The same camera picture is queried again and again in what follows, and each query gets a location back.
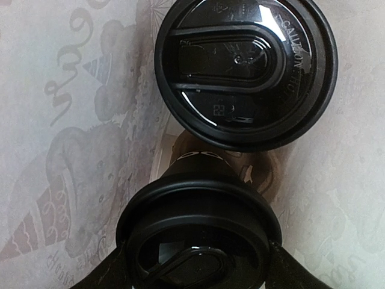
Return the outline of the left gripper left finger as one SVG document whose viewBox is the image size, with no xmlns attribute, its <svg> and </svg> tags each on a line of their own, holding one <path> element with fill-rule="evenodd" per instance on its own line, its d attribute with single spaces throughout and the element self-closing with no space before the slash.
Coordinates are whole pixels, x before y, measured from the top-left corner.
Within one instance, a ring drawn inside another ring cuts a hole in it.
<svg viewBox="0 0 385 289">
<path fill-rule="evenodd" d="M 120 243 L 90 274 L 71 289 L 132 288 L 126 260 L 126 242 Z"/>
</svg>

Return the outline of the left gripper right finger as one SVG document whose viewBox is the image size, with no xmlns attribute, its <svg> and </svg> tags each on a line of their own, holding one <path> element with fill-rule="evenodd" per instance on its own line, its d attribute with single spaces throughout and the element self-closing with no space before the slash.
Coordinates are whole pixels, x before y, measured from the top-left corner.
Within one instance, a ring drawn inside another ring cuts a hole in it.
<svg viewBox="0 0 385 289">
<path fill-rule="evenodd" d="M 271 261 L 265 280 L 267 289 L 327 289 L 279 243 L 270 241 Z"/>
</svg>

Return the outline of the brown cardboard cup carrier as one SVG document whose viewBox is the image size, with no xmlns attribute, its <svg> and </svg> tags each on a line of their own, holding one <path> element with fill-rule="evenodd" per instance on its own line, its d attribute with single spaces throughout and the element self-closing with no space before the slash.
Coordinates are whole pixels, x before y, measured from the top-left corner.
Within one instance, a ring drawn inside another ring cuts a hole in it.
<svg viewBox="0 0 385 289">
<path fill-rule="evenodd" d="M 191 151 L 208 151 L 223 157 L 238 176 L 250 184 L 267 202 L 272 203 L 280 190 L 290 146 L 263 152 L 235 152 L 205 143 L 187 131 L 181 133 L 172 147 L 171 160 Z"/>
</svg>

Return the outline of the white printed paper bag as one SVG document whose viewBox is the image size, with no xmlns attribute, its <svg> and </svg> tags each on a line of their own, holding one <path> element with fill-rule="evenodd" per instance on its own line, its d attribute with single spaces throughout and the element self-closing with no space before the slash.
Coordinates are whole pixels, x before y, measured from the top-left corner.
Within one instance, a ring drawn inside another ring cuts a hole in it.
<svg viewBox="0 0 385 289">
<path fill-rule="evenodd" d="M 171 1 L 1 2 L 1 287 L 70 288 L 115 248 L 130 198 L 184 129 L 156 87 Z M 384 287 L 384 2 L 318 1 L 337 86 L 271 205 L 333 288 Z"/>
</svg>

